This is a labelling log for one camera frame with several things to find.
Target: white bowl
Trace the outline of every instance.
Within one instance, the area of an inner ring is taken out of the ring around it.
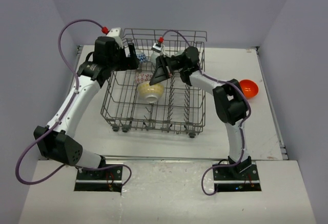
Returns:
[[[142,97],[146,102],[153,104],[157,102],[164,93],[164,86],[161,83],[149,85],[149,82],[143,82],[138,85],[137,90],[140,97]]]

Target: orange bowl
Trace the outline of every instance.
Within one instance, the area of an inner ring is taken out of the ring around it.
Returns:
[[[255,97],[258,93],[258,86],[255,82],[250,79],[243,79],[240,82],[242,92],[244,93],[247,99]]]

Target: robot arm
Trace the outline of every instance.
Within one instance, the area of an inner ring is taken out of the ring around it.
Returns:
[[[162,50],[154,46],[153,51]],[[241,90],[235,79],[229,82],[217,82],[199,67],[199,52],[196,47],[188,47],[179,56],[164,55],[156,59],[156,69],[150,80],[150,85],[170,78],[174,71],[179,71],[181,80],[190,86],[198,87],[214,97],[215,109],[220,120],[225,124],[229,139],[230,164],[240,162],[243,168],[249,166],[251,158],[244,143],[243,119],[247,116],[246,103],[238,91],[228,85],[231,83]]]
[[[111,76],[111,72],[138,67],[139,60],[136,57],[134,45],[129,44],[130,57],[126,57],[120,32],[120,28],[111,29],[106,36],[99,37],[95,41],[92,62],[87,58],[78,69],[79,86],[76,88],[76,83],[74,83],[55,116],[45,127],[38,126],[34,130],[34,137],[38,139],[59,122],[53,131],[37,144],[42,156],[76,167],[102,168],[105,166],[104,157],[84,150],[82,145],[73,138],[88,104]],[[67,108],[73,94],[75,94],[73,102],[59,121],[58,118]]]

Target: blue and white cup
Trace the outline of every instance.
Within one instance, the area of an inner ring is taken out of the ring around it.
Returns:
[[[144,63],[144,62],[147,62],[147,57],[142,51],[135,50],[135,54],[137,55],[137,58],[139,59],[139,62],[141,64]]]

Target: white floor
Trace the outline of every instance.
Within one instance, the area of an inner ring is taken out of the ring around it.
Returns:
[[[57,165],[39,161],[34,180]],[[200,188],[201,175],[209,162],[128,165],[133,176],[122,196],[74,192],[76,169],[63,168],[45,183],[31,186],[19,223],[315,224],[295,161],[258,161],[262,192],[219,193],[212,197],[205,196]],[[205,186],[211,190],[213,174],[208,174]]]

